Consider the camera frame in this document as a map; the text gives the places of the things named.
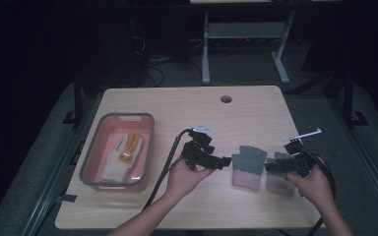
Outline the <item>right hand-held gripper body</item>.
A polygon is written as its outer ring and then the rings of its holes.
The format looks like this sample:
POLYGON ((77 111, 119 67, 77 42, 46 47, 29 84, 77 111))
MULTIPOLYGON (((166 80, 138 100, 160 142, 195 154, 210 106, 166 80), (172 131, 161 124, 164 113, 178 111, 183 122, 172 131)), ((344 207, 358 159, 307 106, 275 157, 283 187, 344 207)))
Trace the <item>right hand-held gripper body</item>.
POLYGON ((309 174, 312 167, 316 164, 316 157, 313 155, 311 151, 304 147, 304 145, 301 142, 301 139, 318 135, 321 133, 322 130, 317 129, 316 131, 310 133, 294 135, 292 137, 287 137, 283 139, 286 142, 284 148, 286 149, 287 153, 292 156, 295 170, 297 174, 301 177, 306 177, 309 174))

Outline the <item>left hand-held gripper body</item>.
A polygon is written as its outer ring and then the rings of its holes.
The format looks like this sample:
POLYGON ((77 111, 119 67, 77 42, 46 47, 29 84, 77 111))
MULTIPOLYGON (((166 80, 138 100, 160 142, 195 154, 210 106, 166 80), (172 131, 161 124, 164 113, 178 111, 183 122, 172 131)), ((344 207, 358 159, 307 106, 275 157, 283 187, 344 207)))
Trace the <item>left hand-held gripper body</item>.
POLYGON ((210 134, 213 133, 214 131, 204 126, 195 126, 189 130, 189 136, 192 140, 184 145, 181 156, 191 170, 194 170, 197 165, 209 168, 209 163, 213 156, 205 153, 204 147, 211 145, 212 138, 210 134))

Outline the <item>grey and pink fingerless glove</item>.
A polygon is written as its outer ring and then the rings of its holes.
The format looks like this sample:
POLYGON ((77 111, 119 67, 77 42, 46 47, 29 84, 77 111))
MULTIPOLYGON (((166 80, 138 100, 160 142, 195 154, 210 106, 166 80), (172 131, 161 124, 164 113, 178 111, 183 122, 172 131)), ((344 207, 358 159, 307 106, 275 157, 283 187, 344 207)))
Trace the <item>grey and pink fingerless glove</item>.
POLYGON ((240 146, 239 153, 232 156, 232 185, 258 192, 267 156, 260 148, 240 146))
MULTIPOLYGON (((269 157, 267 162, 274 163, 277 160, 289 158, 289 154, 276 151, 273 157, 269 157)), ((267 171, 266 190, 272 193, 283 195, 287 198, 294 196, 296 187, 287 181, 281 172, 267 171)))

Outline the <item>pink basket with grey rim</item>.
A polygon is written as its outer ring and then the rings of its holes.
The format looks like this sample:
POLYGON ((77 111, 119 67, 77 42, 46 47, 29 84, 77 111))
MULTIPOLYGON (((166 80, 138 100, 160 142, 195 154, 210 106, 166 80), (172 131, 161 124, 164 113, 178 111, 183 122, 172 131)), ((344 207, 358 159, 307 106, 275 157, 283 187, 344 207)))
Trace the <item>pink basket with grey rim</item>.
POLYGON ((96 126, 80 170, 96 191, 139 193, 148 185, 155 119, 149 113, 108 113, 96 126))

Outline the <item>person's left hand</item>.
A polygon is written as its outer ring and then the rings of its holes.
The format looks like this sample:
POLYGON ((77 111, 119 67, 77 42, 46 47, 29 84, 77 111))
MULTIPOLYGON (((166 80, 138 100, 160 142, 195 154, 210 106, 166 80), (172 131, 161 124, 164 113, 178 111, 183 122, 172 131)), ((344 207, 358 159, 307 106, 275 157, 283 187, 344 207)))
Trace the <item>person's left hand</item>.
POLYGON ((173 163, 170 169, 164 197, 177 204, 189 193, 191 193, 199 183, 209 177, 214 172, 213 169, 192 170, 188 167, 184 159, 179 159, 173 163))

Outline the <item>person's right hand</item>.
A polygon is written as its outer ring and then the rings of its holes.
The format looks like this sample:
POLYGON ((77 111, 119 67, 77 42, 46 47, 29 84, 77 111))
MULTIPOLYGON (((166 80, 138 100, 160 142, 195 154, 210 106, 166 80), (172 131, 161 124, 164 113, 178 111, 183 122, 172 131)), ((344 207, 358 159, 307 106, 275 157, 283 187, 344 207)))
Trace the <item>person's right hand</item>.
POLYGON ((286 173, 284 177, 319 211, 330 211, 335 207, 330 183, 318 165, 314 165, 306 177, 300 177, 292 172, 286 173))

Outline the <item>black metal stand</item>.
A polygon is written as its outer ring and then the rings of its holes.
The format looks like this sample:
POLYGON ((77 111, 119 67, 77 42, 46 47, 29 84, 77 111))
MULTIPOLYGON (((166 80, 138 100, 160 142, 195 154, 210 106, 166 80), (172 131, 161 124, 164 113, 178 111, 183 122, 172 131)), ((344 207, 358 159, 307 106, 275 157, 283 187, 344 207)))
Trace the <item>black metal stand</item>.
POLYGON ((346 70, 344 78, 343 117, 346 125, 353 129, 355 126, 368 126, 369 123, 361 111, 353 111, 353 78, 350 70, 346 70))
POLYGON ((74 110, 66 113, 63 124, 78 127, 83 118, 83 94, 82 94, 82 75, 78 72, 73 82, 74 110))

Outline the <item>grey metal rail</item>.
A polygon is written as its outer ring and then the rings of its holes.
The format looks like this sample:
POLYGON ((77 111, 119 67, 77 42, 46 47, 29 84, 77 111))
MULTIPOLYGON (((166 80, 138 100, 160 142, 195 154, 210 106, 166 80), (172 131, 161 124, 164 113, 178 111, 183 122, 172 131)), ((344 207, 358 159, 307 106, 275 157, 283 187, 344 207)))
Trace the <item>grey metal rail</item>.
POLYGON ((73 113, 72 101, 60 101, 44 124, 23 164, 36 193, 22 236, 36 236, 65 195, 98 104, 98 99, 85 98, 84 117, 70 124, 64 118, 73 113))
POLYGON ((329 104, 331 108, 336 112, 336 117, 339 119, 343 129, 345 130, 348 138, 350 139, 351 145, 357 152, 357 155, 367 172, 368 178, 378 195, 378 168, 372 160, 372 155, 365 147, 361 138, 355 131, 355 125, 351 125, 344 117, 343 109, 341 108, 339 103, 334 99, 330 99, 329 104))

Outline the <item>white metal desk frame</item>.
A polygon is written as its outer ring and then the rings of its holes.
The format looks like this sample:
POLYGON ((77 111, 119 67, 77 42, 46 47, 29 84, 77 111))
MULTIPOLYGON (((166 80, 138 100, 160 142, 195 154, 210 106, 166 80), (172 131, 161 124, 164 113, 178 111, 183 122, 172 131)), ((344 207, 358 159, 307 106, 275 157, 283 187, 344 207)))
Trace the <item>white metal desk frame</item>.
POLYGON ((211 82, 209 42, 211 39, 277 39, 278 47, 271 52, 272 60, 281 82, 285 85, 290 83, 290 79, 285 70, 282 57, 288 37, 290 35, 294 19, 299 8, 305 6, 323 6, 339 4, 344 0, 190 0, 194 6, 219 6, 230 4, 247 6, 257 4, 259 6, 271 5, 275 3, 279 6, 290 4, 284 21, 270 22, 211 22, 210 10, 204 13, 203 26, 203 52, 201 59, 202 84, 208 85, 211 82))

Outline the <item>black table edge bracket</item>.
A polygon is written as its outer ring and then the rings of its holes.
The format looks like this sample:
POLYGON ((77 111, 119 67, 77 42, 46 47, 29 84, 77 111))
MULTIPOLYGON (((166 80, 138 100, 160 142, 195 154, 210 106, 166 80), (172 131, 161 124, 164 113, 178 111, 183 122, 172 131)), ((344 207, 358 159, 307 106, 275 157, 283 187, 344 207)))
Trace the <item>black table edge bracket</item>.
POLYGON ((56 202, 61 204, 62 202, 73 203, 76 200, 75 195, 62 194, 56 198, 56 202))

